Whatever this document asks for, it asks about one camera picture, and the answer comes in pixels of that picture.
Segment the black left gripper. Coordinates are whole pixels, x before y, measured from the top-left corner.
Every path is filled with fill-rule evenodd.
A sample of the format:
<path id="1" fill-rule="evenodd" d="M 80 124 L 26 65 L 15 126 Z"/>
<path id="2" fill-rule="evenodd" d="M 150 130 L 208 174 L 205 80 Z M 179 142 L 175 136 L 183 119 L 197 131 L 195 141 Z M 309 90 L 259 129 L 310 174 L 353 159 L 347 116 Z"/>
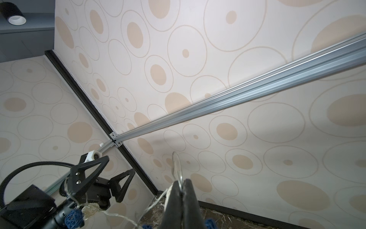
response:
<path id="1" fill-rule="evenodd" d="M 66 200 L 50 216 L 49 229 L 82 228 L 89 218 L 87 212 L 107 210 L 110 207 L 112 196 L 117 203 L 123 202 L 135 175 L 135 170 L 130 169 L 108 181 L 99 175 L 109 161 L 108 156 L 103 156 L 91 162 L 78 164 L 70 169 L 68 191 L 65 188 L 66 179 L 59 187 L 60 196 L 66 197 Z"/>

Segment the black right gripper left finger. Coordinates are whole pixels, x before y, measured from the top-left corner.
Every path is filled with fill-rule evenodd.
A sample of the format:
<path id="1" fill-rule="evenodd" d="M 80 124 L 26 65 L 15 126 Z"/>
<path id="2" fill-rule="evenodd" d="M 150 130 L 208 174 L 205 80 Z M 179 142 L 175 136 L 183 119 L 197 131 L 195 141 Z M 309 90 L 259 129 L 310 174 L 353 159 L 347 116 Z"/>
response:
<path id="1" fill-rule="evenodd" d="M 168 204 L 158 229 L 180 229 L 183 217 L 183 193 L 178 181 L 173 187 L 168 198 Z"/>

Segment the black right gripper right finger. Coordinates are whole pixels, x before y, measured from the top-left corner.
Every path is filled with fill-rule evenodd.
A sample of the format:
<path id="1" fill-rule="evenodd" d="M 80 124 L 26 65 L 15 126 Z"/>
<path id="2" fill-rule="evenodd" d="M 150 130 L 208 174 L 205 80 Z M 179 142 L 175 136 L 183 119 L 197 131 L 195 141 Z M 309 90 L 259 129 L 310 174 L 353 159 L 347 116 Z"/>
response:
<path id="1" fill-rule="evenodd" d="M 186 179 L 183 183 L 183 229 L 205 229 L 205 221 L 202 217 L 200 205 L 196 198 L 193 183 Z"/>

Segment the string lights with rattan balls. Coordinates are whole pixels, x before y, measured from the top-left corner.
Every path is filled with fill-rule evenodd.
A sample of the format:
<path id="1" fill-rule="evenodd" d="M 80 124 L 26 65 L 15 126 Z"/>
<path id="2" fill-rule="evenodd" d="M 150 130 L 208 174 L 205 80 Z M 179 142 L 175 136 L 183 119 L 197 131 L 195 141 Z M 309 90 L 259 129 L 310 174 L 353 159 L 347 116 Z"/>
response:
<path id="1" fill-rule="evenodd" d="M 182 189 L 183 189 L 183 183 L 185 181 L 185 179 L 183 178 L 183 169 L 182 169 L 182 164 L 181 164 L 181 161 L 180 161 L 180 158 L 179 158 L 179 155 L 178 153 L 176 152 L 173 152 L 172 154 L 172 162 L 173 162 L 173 167 L 172 167 L 172 175 L 174 176 L 175 178 L 175 181 L 178 181 L 179 183 L 179 186 L 181 188 L 181 192 L 182 192 Z M 162 197 L 165 197 L 165 209 L 164 209 L 164 212 L 166 210 L 166 207 L 167 207 L 167 204 L 168 204 L 168 198 L 170 196 L 170 193 L 171 193 L 171 190 L 172 190 L 172 187 L 173 187 L 173 183 L 172 185 L 166 190 L 163 192 L 163 194 L 161 195 Z M 93 217 L 96 213 L 98 212 L 103 212 L 105 213 L 106 211 L 105 210 L 98 210 L 98 211 L 91 211 L 91 212 L 87 212 L 87 216 L 89 218 Z M 217 228 L 217 225 L 216 223 L 214 222 L 213 219 L 204 219 L 205 221 L 205 226 L 206 226 L 206 229 L 216 229 Z"/>

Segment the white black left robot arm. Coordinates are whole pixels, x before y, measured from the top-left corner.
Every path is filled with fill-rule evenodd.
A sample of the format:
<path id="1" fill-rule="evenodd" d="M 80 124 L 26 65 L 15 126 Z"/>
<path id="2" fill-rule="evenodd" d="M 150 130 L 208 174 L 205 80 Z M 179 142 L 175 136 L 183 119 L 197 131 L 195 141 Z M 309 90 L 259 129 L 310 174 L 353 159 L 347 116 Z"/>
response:
<path id="1" fill-rule="evenodd" d="M 10 173 L 1 183 L 1 228 L 2 229 L 78 229 L 94 213 L 107 210 L 110 198 L 121 203 L 135 175 L 127 170 L 110 180 L 99 175 L 109 163 L 103 156 L 91 162 L 73 165 L 65 162 L 42 161 L 24 165 Z M 9 182 L 24 170 L 38 166 L 60 166 L 70 169 L 60 185 L 60 195 L 66 200 L 56 205 L 55 199 L 44 191 L 30 185 L 9 204 L 4 195 Z"/>

